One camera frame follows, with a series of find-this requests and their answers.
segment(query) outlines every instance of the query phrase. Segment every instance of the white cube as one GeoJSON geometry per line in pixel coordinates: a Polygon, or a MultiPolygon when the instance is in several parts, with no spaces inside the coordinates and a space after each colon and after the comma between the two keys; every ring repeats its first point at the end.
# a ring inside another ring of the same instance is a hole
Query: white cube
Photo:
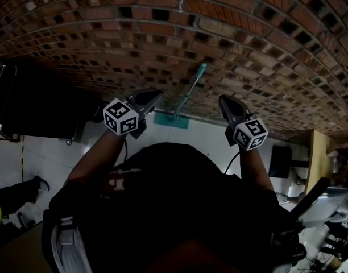
{"type": "Polygon", "coordinates": [[[117,135],[127,134],[138,128],[139,114],[115,99],[103,110],[105,125],[117,135]]]}
{"type": "Polygon", "coordinates": [[[260,118],[236,125],[233,139],[246,151],[261,146],[267,135],[268,130],[260,118]]]}

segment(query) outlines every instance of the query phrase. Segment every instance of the cable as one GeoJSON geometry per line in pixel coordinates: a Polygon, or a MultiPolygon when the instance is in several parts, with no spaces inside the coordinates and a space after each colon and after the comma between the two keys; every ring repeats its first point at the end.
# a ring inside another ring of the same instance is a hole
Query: cable
{"type": "Polygon", "coordinates": [[[231,166],[233,160],[236,159],[236,157],[237,157],[239,154],[240,154],[240,152],[238,152],[238,153],[232,158],[232,160],[231,160],[230,163],[229,163],[229,166],[227,167],[227,169],[226,169],[226,171],[225,171],[225,174],[226,174],[227,171],[229,170],[229,168],[230,168],[230,166],[231,166]]]}
{"type": "Polygon", "coordinates": [[[123,159],[123,162],[126,162],[126,160],[127,160],[127,141],[126,141],[126,139],[123,141],[123,144],[125,145],[125,158],[123,159]]]}

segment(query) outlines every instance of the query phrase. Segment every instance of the black shoe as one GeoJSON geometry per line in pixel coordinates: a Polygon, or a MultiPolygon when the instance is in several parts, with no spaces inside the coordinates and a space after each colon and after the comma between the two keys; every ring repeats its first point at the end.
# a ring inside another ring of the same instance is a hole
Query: black shoe
{"type": "Polygon", "coordinates": [[[35,176],[34,179],[39,181],[41,190],[50,191],[50,186],[45,180],[41,179],[39,176],[35,176]]]}

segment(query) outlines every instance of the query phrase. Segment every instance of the desk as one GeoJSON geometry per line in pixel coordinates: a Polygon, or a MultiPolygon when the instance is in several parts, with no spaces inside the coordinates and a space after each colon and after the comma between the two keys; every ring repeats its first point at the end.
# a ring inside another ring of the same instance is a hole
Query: desk
{"type": "Polygon", "coordinates": [[[333,159],[329,159],[327,154],[335,149],[334,139],[314,130],[312,131],[311,141],[309,171],[305,185],[305,194],[314,187],[320,178],[331,178],[333,169],[333,159]]]}

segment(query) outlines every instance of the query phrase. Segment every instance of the floor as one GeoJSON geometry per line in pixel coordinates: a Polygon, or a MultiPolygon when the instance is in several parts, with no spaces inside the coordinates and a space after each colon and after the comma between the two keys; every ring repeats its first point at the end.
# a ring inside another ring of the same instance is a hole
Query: floor
{"type": "MultiPolygon", "coordinates": [[[[187,130],[167,126],[159,126],[153,123],[154,113],[147,117],[147,130],[135,140],[130,135],[127,137],[129,157],[141,148],[159,142],[187,143],[207,155],[224,172],[232,157],[238,152],[238,147],[229,147],[224,135],[225,128],[199,121],[190,120],[187,130]]],[[[21,182],[21,158],[23,158],[24,180],[31,179],[35,175],[47,180],[51,190],[43,192],[35,204],[26,204],[21,208],[25,220],[40,222],[43,212],[48,208],[50,199],[59,191],[65,183],[70,171],[80,158],[91,148],[97,139],[106,131],[103,123],[88,122],[77,136],[71,146],[67,146],[58,139],[37,138],[26,136],[22,143],[9,143],[0,141],[0,187],[5,187],[21,182]]],[[[307,160],[308,148],[281,142],[279,140],[266,139],[259,147],[266,170],[269,169],[272,146],[289,146],[293,160],[307,160]]],[[[124,151],[121,152],[117,164],[123,162],[124,151]]],[[[306,178],[308,169],[299,168],[298,174],[306,178]]],[[[228,174],[241,176],[239,159],[235,159],[228,174]]],[[[302,191],[294,185],[291,178],[271,178],[276,192],[297,196],[302,191]]],[[[10,220],[17,223],[16,215],[10,215],[10,220]]],[[[314,248],[324,239],[326,228],[314,227],[303,230],[300,234],[302,243],[308,250],[308,256],[314,256],[317,252],[314,248]]]]}

